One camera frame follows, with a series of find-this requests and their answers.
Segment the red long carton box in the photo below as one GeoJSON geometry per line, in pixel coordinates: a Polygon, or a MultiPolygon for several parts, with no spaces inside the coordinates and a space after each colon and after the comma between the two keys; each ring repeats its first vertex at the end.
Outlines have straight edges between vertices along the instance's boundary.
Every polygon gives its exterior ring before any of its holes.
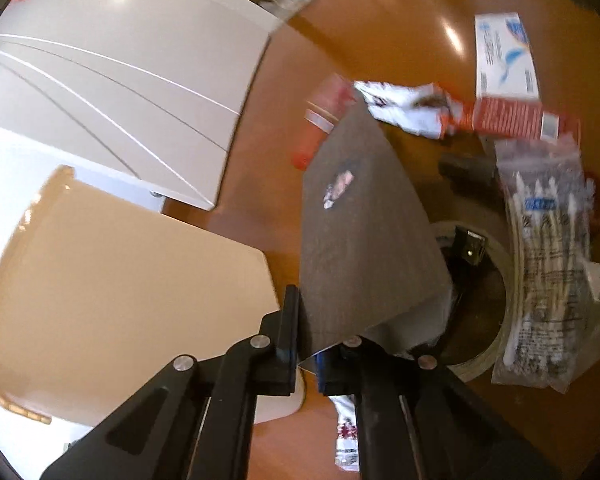
{"type": "Polygon", "coordinates": [[[557,114],[539,101],[479,98],[470,105],[454,104],[441,118],[442,131],[468,131],[480,136],[524,139],[556,143],[571,136],[581,143],[581,122],[569,115],[557,114]]]}

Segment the beige plastic trash bin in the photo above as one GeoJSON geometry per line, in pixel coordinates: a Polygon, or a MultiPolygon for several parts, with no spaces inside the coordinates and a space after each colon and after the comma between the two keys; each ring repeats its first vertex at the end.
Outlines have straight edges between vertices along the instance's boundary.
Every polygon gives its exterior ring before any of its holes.
{"type": "Polygon", "coordinates": [[[0,405],[95,426],[167,362],[222,356],[278,308],[260,250],[61,167],[0,257],[0,405]]]}

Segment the white bedroom door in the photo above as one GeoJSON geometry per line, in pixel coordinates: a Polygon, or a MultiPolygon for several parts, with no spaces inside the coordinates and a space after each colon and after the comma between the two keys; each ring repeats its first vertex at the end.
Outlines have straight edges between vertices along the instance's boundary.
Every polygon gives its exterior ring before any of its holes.
{"type": "Polygon", "coordinates": [[[249,0],[0,0],[0,162],[210,210],[278,25],[249,0]]]}

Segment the white blue flat carton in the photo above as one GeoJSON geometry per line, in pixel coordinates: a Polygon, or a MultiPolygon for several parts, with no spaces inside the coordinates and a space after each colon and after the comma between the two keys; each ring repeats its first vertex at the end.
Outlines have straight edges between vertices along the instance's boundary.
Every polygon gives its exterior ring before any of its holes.
{"type": "Polygon", "coordinates": [[[539,101],[529,38],[517,13],[475,16],[476,97],[539,101]]]}

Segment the white orange snack wrapper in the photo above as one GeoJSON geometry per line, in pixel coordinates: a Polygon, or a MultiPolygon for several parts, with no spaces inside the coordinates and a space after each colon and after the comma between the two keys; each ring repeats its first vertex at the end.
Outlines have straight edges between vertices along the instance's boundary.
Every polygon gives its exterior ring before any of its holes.
{"type": "Polygon", "coordinates": [[[404,87],[382,81],[355,81],[376,120],[414,136],[440,140],[463,119],[465,107],[437,84],[404,87]]]}

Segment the grey brown box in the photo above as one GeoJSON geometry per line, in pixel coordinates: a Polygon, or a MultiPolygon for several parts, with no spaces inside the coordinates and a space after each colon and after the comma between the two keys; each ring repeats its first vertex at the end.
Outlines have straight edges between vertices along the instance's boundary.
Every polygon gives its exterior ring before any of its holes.
{"type": "Polygon", "coordinates": [[[302,179],[299,360],[353,337],[390,354],[436,341],[452,280],[424,206],[364,103],[329,133],[302,179]]]}

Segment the cotton swab bag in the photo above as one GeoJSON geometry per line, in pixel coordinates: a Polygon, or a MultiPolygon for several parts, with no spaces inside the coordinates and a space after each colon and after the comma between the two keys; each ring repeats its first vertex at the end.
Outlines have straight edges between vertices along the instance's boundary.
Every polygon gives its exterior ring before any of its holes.
{"type": "Polygon", "coordinates": [[[513,249],[509,329],[492,380],[568,389],[591,304],[590,199],[571,136],[494,144],[513,249]]]}

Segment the crumpled white orange wrapper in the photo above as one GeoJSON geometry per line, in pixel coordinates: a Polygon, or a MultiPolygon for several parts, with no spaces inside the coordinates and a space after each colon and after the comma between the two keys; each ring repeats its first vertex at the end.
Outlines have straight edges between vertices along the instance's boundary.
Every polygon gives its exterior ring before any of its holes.
{"type": "Polygon", "coordinates": [[[358,424],[352,396],[330,396],[337,412],[335,464],[343,471],[359,472],[358,424]]]}

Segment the red cigarette pack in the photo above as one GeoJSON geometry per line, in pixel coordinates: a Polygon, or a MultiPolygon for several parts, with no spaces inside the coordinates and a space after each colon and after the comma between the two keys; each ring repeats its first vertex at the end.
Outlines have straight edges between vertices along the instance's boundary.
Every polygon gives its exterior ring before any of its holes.
{"type": "Polygon", "coordinates": [[[306,110],[291,152],[291,163],[301,171],[308,168],[321,144],[356,102],[353,82],[338,74],[323,80],[306,99],[306,110]]]}

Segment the masking tape roll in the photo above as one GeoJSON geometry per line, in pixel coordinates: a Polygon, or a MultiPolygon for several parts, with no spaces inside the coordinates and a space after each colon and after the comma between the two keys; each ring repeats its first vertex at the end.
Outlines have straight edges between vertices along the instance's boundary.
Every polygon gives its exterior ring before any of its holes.
{"type": "Polygon", "coordinates": [[[466,222],[439,221],[431,227],[453,284],[451,316],[437,344],[438,357],[462,382],[471,382],[492,368],[506,343],[513,258],[496,237],[466,222]],[[454,255],[456,226],[488,239],[486,254],[478,266],[470,266],[454,255]]]}

